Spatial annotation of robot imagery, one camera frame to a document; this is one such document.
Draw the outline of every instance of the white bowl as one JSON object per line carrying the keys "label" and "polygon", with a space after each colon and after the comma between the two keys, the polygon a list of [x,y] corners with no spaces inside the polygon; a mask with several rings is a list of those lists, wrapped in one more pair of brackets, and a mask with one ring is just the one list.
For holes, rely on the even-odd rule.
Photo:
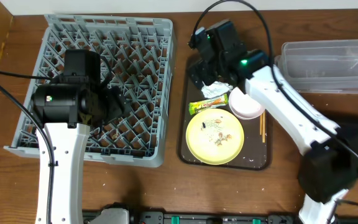
{"label": "white bowl", "polygon": [[234,116],[239,119],[248,120],[259,117],[265,108],[248,94],[235,87],[229,95],[229,107]]}

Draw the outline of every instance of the yellow green packet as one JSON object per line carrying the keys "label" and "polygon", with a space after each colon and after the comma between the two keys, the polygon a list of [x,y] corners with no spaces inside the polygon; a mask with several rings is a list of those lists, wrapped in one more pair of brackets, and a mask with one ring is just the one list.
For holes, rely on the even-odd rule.
{"label": "yellow green packet", "polygon": [[190,115],[193,115],[209,108],[217,108],[218,106],[227,105],[227,103],[228,98],[225,93],[212,99],[189,103],[189,112]]}

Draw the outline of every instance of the wooden table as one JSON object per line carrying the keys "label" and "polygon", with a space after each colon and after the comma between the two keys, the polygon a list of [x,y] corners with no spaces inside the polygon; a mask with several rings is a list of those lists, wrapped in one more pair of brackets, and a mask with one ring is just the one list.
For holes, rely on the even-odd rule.
{"label": "wooden table", "polygon": [[[99,209],[113,202],[163,207],[171,212],[259,213],[297,212],[304,193],[296,179],[300,154],[289,135],[273,124],[273,162],[262,172],[189,166],[177,157],[178,119],[182,105],[185,63],[199,13],[126,14],[164,17],[173,21],[177,61],[170,95],[165,162],[156,169],[110,166],[85,162],[83,208]],[[284,42],[300,40],[358,39],[358,10],[265,11],[276,55]],[[212,12],[202,25],[221,19],[234,21],[250,48],[267,49],[261,23],[252,12]],[[31,74],[47,24],[42,16],[14,18],[1,61],[1,70]],[[23,102],[28,80],[2,77],[0,84]],[[358,95],[304,95],[322,112],[358,114]],[[0,93],[0,223],[34,223],[37,210],[39,161],[17,157],[2,149],[10,145],[19,119],[16,108]],[[348,199],[358,201],[358,183]],[[340,215],[358,215],[358,207],[342,205]]]}

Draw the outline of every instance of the white wall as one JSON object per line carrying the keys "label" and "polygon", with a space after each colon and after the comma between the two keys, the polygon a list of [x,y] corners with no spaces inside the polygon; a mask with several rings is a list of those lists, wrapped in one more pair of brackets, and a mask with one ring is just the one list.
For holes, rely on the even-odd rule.
{"label": "white wall", "polygon": [[[0,0],[11,14],[119,13],[119,12],[200,12],[217,0]],[[248,0],[260,10],[358,9],[358,0]],[[226,2],[215,11],[249,10]]]}

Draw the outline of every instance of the gray plastic dish rack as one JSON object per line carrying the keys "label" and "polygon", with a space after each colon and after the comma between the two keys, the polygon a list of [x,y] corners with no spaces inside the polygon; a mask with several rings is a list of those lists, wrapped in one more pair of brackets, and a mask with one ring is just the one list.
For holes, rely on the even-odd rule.
{"label": "gray plastic dish rack", "polygon": [[[66,49],[89,49],[105,56],[102,80],[111,66],[114,78],[132,111],[102,129],[90,132],[84,160],[144,167],[163,163],[168,100],[175,63],[172,21],[113,16],[45,15],[49,27],[33,76],[54,77],[64,70]],[[24,106],[32,110],[31,94],[45,80],[30,82]],[[35,126],[22,113],[11,146],[21,157],[39,157]]]}

